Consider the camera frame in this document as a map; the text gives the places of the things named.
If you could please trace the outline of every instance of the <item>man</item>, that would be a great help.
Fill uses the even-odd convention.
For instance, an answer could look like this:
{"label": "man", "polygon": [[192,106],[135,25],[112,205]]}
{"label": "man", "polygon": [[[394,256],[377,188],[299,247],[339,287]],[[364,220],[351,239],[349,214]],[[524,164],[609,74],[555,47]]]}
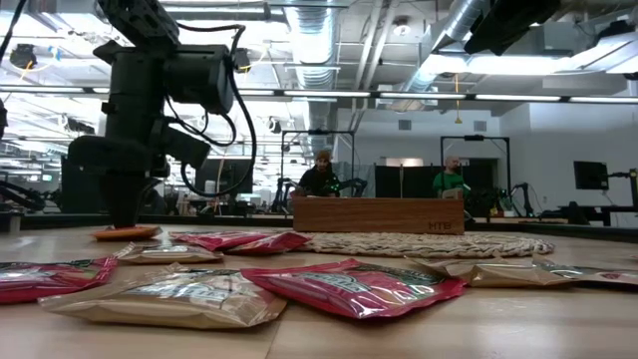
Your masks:
{"label": "man", "polygon": [[446,158],[446,169],[435,177],[432,183],[433,190],[438,196],[441,196],[444,190],[460,188],[463,190],[463,195],[468,195],[470,192],[465,186],[463,177],[457,173],[461,162],[456,156],[448,156]]}
{"label": "man", "polygon": [[339,191],[335,188],[339,184],[339,179],[332,172],[330,164],[330,152],[320,151],[315,158],[315,166],[306,171],[299,181],[299,186],[295,195],[317,195],[317,196],[339,196]]}

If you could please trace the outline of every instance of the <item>black jacket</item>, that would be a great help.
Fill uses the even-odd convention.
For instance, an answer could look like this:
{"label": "black jacket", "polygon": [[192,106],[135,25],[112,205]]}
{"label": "black jacket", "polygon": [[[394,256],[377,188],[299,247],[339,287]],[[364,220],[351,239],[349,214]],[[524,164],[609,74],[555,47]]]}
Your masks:
{"label": "black jacket", "polygon": [[339,196],[339,191],[331,188],[339,184],[339,179],[332,172],[332,165],[328,165],[325,172],[319,172],[317,167],[306,171],[299,181],[299,186],[302,187],[306,194],[328,196],[331,193],[335,193]]}

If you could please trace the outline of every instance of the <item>round woven rug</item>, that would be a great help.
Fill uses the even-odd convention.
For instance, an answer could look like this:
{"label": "round woven rug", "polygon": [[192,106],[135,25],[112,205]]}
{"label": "round woven rug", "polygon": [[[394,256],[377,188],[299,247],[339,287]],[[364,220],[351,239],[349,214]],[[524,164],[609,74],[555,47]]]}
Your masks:
{"label": "round woven rug", "polygon": [[486,258],[547,254],[554,245],[536,238],[506,234],[464,235],[406,233],[302,233],[312,237],[295,250],[376,256],[420,258]]}

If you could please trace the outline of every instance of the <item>snack bag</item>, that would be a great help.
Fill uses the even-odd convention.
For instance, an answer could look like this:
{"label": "snack bag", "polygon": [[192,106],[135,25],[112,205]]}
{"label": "snack bag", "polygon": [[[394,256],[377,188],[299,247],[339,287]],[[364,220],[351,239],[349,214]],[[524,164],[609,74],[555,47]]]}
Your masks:
{"label": "snack bag", "polygon": [[559,265],[539,255],[534,256],[533,264],[550,273],[572,280],[638,285],[638,270],[609,270]]}
{"label": "snack bag", "polygon": [[366,264],[355,259],[286,269],[241,269],[255,284],[352,318],[393,317],[459,296],[460,279]]}
{"label": "snack bag", "polygon": [[93,233],[93,237],[97,240],[148,240],[161,233],[158,226],[145,227],[137,226],[133,228],[115,229],[108,227]]}
{"label": "snack bag", "polygon": [[245,328],[275,319],[286,301],[238,270],[172,264],[134,280],[43,298],[44,310],[97,322],[196,329]]}
{"label": "snack bag", "polygon": [[113,256],[58,263],[0,263],[0,304],[29,302],[104,284],[117,265]]}
{"label": "snack bag", "polygon": [[217,233],[200,233],[200,234],[184,234],[176,239],[192,244],[201,245],[208,250],[229,249],[237,245],[246,244],[268,237],[272,234],[257,232],[217,232]]}
{"label": "snack bag", "polygon": [[408,258],[427,272],[459,278],[471,287],[516,288],[557,285],[573,281],[531,264],[514,264],[502,258],[425,260]]}
{"label": "snack bag", "polygon": [[309,240],[310,238],[294,232],[279,233],[237,245],[227,250],[226,253],[239,255],[284,253]]}
{"label": "snack bag", "polygon": [[135,264],[200,263],[223,258],[221,252],[213,252],[199,245],[188,243],[159,245],[130,243],[124,249],[116,252],[114,256],[122,262]]}

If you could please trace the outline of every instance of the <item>ceiling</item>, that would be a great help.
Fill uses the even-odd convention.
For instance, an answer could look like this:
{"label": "ceiling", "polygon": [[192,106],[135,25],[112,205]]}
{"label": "ceiling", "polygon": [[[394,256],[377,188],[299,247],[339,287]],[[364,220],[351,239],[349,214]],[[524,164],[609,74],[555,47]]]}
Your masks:
{"label": "ceiling", "polygon": [[[270,6],[276,10],[282,3],[294,3],[304,0],[270,1]],[[165,6],[175,7],[180,1],[161,1]],[[12,17],[15,1],[3,1],[0,5],[0,33],[4,34]],[[49,16],[44,13],[25,13],[14,30],[14,37],[9,49],[14,49],[18,44],[35,45],[38,64],[34,70],[25,71],[15,67],[8,59],[8,54],[2,62],[0,70],[1,85],[24,86],[78,86],[78,87],[109,87],[110,66],[93,56],[92,51],[96,46],[113,39],[121,44],[127,44],[127,40],[111,25],[101,21],[95,13],[93,3],[90,1],[58,0],[57,16]],[[342,0],[333,2],[341,8],[338,11],[338,21],[335,36],[336,56],[331,64],[334,68],[336,81],[333,90],[356,89],[355,79],[359,67],[366,35],[376,31],[373,44],[380,44],[380,33],[383,29],[385,16],[389,11],[389,1],[384,2],[380,12],[380,20],[372,24],[371,14],[374,10],[374,0]],[[507,74],[492,73],[491,71],[478,72],[473,66],[466,66],[468,58],[462,60],[460,70],[455,68],[455,57],[458,45],[451,45],[442,49],[440,54],[428,56],[424,54],[423,44],[430,25],[445,21],[451,9],[450,0],[404,0],[399,1],[395,10],[394,19],[404,17],[410,32],[404,35],[395,34],[395,26],[390,26],[383,51],[372,81],[371,89],[379,86],[401,88],[420,68],[422,64],[441,64],[441,69],[436,70],[437,75],[432,83],[431,91],[439,92],[472,92],[490,94],[535,94],[535,95],[613,95],[626,88],[626,81],[621,74],[608,74],[601,71],[568,71],[560,75],[532,74],[521,75],[511,70]],[[235,21],[213,21],[206,19],[207,7],[219,7],[220,1],[197,1],[201,14],[196,16],[199,20],[180,19],[188,25],[198,27],[212,27],[235,23]],[[635,1],[603,1],[603,0],[571,0],[563,1],[562,8],[549,22],[543,26],[532,28],[530,34],[521,39],[520,44],[513,48],[520,48],[521,53],[529,50],[525,44],[537,43],[537,39],[544,39],[545,49],[554,46],[560,39],[552,38],[556,29],[561,30],[564,43],[572,47],[572,55],[579,51],[585,51],[591,47],[592,32],[606,26],[618,16],[633,21],[633,6]],[[181,16],[176,10],[171,15]],[[312,47],[305,50],[293,49],[291,44],[292,34],[288,24],[271,21],[243,22],[247,26],[245,34],[241,38],[240,47],[248,49],[251,60],[251,68],[245,74],[237,74],[236,81],[240,88],[268,88],[268,89],[296,89],[299,88],[296,71],[298,63],[295,62],[295,51],[313,51]],[[232,41],[232,32],[217,33],[191,33],[181,31],[179,40],[182,44],[226,44]],[[370,61],[375,51],[373,45],[366,69],[370,68]],[[562,61],[568,61],[570,56],[564,55]],[[27,137],[29,141],[9,141],[4,143],[6,158],[25,158],[35,156],[39,159],[51,156],[51,168],[58,168],[56,158],[66,150],[71,139],[78,133],[70,132],[65,128],[69,119],[79,121],[96,129],[100,133],[104,128],[105,116],[100,113],[101,101],[107,95],[90,96],[86,94],[56,95],[42,93],[2,93],[2,100],[9,110],[9,127],[5,137],[16,139],[18,136]],[[257,182],[264,187],[274,187],[279,174],[280,142],[281,136],[273,134],[269,130],[272,122],[278,122],[285,130],[308,129],[308,105],[303,101],[293,102],[248,102],[248,108],[255,122],[258,134],[260,161],[258,164]],[[468,102],[463,103],[463,110],[485,111],[486,116],[477,118],[492,118],[500,116],[517,104]],[[339,101],[339,120],[337,126],[347,129],[347,123],[351,117],[351,102]],[[195,126],[203,126],[203,111],[200,106],[174,104],[179,116]],[[435,116],[448,116],[450,110],[456,111],[457,102],[438,101],[428,104],[423,110],[428,112],[428,118]],[[376,105],[371,103],[365,108],[367,115],[362,121],[370,121],[370,126],[361,127],[362,136],[379,137],[388,130],[383,125],[384,114]],[[247,139],[248,128],[243,116],[234,107],[230,117],[237,123],[239,138],[243,144],[230,147],[226,150],[226,156],[245,156],[249,153]],[[394,128],[396,122],[388,126]],[[207,133],[221,140],[229,138],[229,129],[222,118],[211,117],[211,124]],[[298,145],[293,144],[290,154],[287,154],[286,162],[290,170],[302,174],[310,162],[312,151],[308,148],[303,137],[297,139]],[[212,156],[223,156],[223,149],[214,149]],[[297,164],[291,164],[289,160],[295,160]],[[33,165],[29,162],[18,161],[4,164],[0,168],[5,170],[17,170],[24,168],[41,168],[42,161]]]}

